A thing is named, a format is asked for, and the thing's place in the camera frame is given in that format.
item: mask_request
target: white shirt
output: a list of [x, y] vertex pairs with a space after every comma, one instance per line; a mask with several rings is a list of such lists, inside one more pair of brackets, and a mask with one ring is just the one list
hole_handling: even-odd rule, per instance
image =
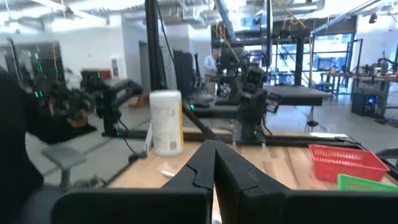
[[206, 56], [203, 66], [205, 68], [204, 75], [216, 75], [216, 71], [217, 71], [216, 59], [212, 55]]

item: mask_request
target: white wall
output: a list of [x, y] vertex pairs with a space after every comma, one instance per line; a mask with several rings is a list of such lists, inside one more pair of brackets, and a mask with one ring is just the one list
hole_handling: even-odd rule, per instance
[[[61, 33], [12, 35], [15, 44], [59, 42], [64, 67], [80, 74], [83, 68], [111, 69], [111, 55], [123, 55], [121, 27], [97, 27]], [[6, 39], [0, 39], [6, 45]]]
[[122, 21], [122, 28], [126, 75], [129, 79], [141, 85], [139, 41], [147, 42], [146, 29], [126, 21]]
[[[359, 16], [355, 39], [363, 39], [360, 65], [377, 63], [385, 52], [386, 58], [394, 59], [398, 44], [398, 30], [389, 31], [396, 23], [391, 16], [379, 16], [377, 21], [369, 24], [370, 16]], [[351, 69], [357, 64], [359, 42], [354, 46]]]
[[172, 49], [191, 52], [190, 26], [188, 24], [168, 26], [166, 35]]

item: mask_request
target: wooden table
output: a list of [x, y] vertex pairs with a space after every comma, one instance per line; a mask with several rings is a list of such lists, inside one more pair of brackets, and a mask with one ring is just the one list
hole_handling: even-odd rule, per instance
[[[309, 133], [286, 133], [286, 135], [306, 136]], [[159, 188], [167, 181], [162, 170], [177, 173], [200, 147], [199, 142], [186, 142], [183, 152], [176, 157], [159, 157], [149, 151], [146, 159], [138, 160], [120, 175], [109, 187], [115, 188]], [[258, 169], [275, 178], [290, 189], [335, 190], [336, 184], [315, 178], [312, 171], [310, 151], [304, 147], [238, 146], [234, 148], [240, 155]], [[398, 185], [398, 181], [386, 174], [382, 182]], [[214, 193], [213, 217], [220, 216], [218, 201]]]

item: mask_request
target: disinfecting wipes container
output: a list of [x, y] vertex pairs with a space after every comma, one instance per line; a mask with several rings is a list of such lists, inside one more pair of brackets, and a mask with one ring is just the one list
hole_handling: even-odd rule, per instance
[[149, 95], [154, 151], [175, 156], [183, 149], [182, 100], [177, 90], [153, 91]]

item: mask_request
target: man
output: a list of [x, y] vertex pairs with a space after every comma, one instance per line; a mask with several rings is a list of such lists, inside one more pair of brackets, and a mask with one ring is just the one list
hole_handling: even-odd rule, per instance
[[205, 58], [204, 68], [205, 68], [205, 80], [208, 93], [214, 95], [216, 91], [215, 83], [210, 82], [210, 77], [217, 75], [216, 59], [220, 58], [221, 50], [213, 49], [211, 55], [207, 55]]
[[0, 223], [50, 224], [52, 205], [63, 192], [43, 185], [42, 174], [28, 157], [25, 134], [55, 144], [95, 128], [88, 125], [87, 115], [81, 121], [70, 121], [44, 113], [4, 72], [0, 74], [0, 92]]

